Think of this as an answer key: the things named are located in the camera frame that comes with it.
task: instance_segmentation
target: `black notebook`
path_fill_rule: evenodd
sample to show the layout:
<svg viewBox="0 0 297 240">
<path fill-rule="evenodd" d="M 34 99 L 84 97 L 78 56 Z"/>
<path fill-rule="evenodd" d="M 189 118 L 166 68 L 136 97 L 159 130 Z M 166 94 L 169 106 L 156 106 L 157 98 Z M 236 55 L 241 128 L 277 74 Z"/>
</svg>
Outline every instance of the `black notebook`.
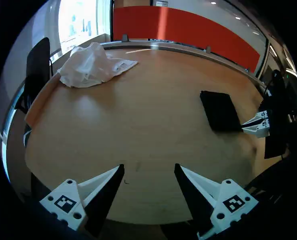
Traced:
<svg viewBox="0 0 297 240">
<path fill-rule="evenodd" d="M 242 132 L 240 120 L 230 95 L 220 92 L 201 91 L 200 99 L 213 131 Z"/>
</svg>

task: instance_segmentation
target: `screw hole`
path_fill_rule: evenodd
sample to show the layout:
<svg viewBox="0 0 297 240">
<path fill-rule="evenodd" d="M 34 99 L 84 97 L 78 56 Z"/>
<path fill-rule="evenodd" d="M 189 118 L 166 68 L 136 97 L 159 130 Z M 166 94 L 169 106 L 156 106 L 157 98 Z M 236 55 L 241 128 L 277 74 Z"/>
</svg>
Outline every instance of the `screw hole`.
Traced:
<svg viewBox="0 0 297 240">
<path fill-rule="evenodd" d="M 217 219 L 223 219 L 225 217 L 225 215 L 223 213 L 219 213 L 217 214 Z"/>
<path fill-rule="evenodd" d="M 63 220 L 61 220 L 61 223 L 63 223 L 65 226 L 68 226 L 68 222 L 67 222 L 67 221 L 65 221 L 64 219 L 63 219 Z"/>
<path fill-rule="evenodd" d="M 79 214 L 78 212 L 75 212 L 75 213 L 73 214 L 73 217 L 74 217 L 75 219 L 81 219 L 82 215 Z"/>
<path fill-rule="evenodd" d="M 232 222 L 230 222 L 230 226 L 233 226 L 233 225 L 235 225 L 237 223 L 237 221 L 232 221 Z"/>
</svg>

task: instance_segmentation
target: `round table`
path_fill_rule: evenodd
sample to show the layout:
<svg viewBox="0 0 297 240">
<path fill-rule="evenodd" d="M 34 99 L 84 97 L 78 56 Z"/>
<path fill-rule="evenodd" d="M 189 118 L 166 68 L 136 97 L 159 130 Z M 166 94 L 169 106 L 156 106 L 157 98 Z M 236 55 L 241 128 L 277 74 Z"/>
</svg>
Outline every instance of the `round table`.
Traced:
<svg viewBox="0 0 297 240">
<path fill-rule="evenodd" d="M 264 138 L 211 130 L 200 91 L 228 93 L 241 123 L 255 115 L 262 97 L 245 75 L 216 62 L 171 51 L 130 51 L 106 51 L 138 61 L 107 83 L 58 84 L 33 127 L 26 164 L 51 190 L 67 178 L 83 182 L 124 164 L 107 218 L 136 224 L 186 221 L 191 214 L 175 163 L 243 186 L 264 159 Z"/>
</svg>

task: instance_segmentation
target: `glass window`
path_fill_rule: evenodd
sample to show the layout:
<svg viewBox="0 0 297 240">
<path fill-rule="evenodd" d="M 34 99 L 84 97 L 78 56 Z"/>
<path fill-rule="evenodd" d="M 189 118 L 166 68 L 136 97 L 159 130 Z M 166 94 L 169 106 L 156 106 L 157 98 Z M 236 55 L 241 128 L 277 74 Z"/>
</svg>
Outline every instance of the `glass window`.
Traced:
<svg viewBox="0 0 297 240">
<path fill-rule="evenodd" d="M 98 35 L 96 0 L 62 0 L 58 14 L 62 54 Z"/>
</svg>

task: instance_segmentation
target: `ceiling light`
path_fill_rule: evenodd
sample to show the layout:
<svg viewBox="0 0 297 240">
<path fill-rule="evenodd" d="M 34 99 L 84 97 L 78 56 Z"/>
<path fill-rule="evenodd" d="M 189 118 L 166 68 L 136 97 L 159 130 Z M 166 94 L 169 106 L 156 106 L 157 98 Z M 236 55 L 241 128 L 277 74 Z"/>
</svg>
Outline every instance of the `ceiling light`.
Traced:
<svg viewBox="0 0 297 240">
<path fill-rule="evenodd" d="M 293 72 L 291 69 L 287 68 L 286 71 L 291 73 L 292 75 L 296 76 L 296 78 L 297 78 L 297 74 L 295 72 Z"/>
<path fill-rule="evenodd" d="M 270 48 L 271 48 L 272 52 L 274 53 L 274 55 L 277 57 L 277 54 L 276 54 L 276 52 L 274 51 L 274 48 L 272 47 L 272 45 L 270 45 Z"/>
<path fill-rule="evenodd" d="M 293 69 L 294 72 L 296 72 L 295 70 L 295 66 L 292 64 L 291 60 L 289 60 L 288 57 L 286 57 L 286 60 L 288 61 L 288 63 L 290 64 L 291 68 Z"/>
</svg>

